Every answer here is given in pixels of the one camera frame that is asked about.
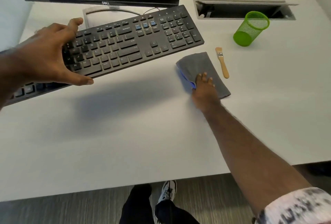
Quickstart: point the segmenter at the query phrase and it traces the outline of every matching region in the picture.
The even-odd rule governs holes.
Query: hand
[[[213,78],[207,80],[207,73],[198,74],[196,77],[197,88],[192,90],[192,99],[195,106],[201,110],[202,113],[208,113],[211,110],[220,107]]]
[[[82,18],[71,19],[68,25],[52,24],[39,30],[10,54],[11,69],[24,82],[58,82],[90,85],[93,79],[69,71],[63,62],[62,46],[73,40]]]

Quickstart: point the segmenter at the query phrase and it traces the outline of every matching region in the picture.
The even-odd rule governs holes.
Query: gray cloth
[[[180,69],[184,78],[191,83],[193,88],[196,88],[197,85],[195,83],[196,76],[207,72],[207,77],[213,78],[213,83],[215,84],[215,88],[220,99],[231,94],[217,74],[206,52],[185,56],[180,59],[176,65]]]

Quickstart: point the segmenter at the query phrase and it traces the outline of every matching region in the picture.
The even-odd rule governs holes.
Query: black keyboard
[[[62,54],[68,69],[94,78],[202,44],[204,40],[192,18],[180,5],[78,31]],[[7,105],[64,86],[68,85],[26,84]]]

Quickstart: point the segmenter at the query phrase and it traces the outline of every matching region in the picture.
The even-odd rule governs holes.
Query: pen holder
[[[233,39],[240,46],[249,46],[263,30],[269,27],[269,25],[270,21],[263,13],[255,11],[249,12],[233,35]]]

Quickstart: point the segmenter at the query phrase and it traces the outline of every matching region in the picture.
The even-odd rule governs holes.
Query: wall
[[[317,0],[319,5],[323,8],[325,13],[328,15],[331,20],[331,0]]]
[[[31,5],[25,0],[0,0],[0,51],[19,42]]]

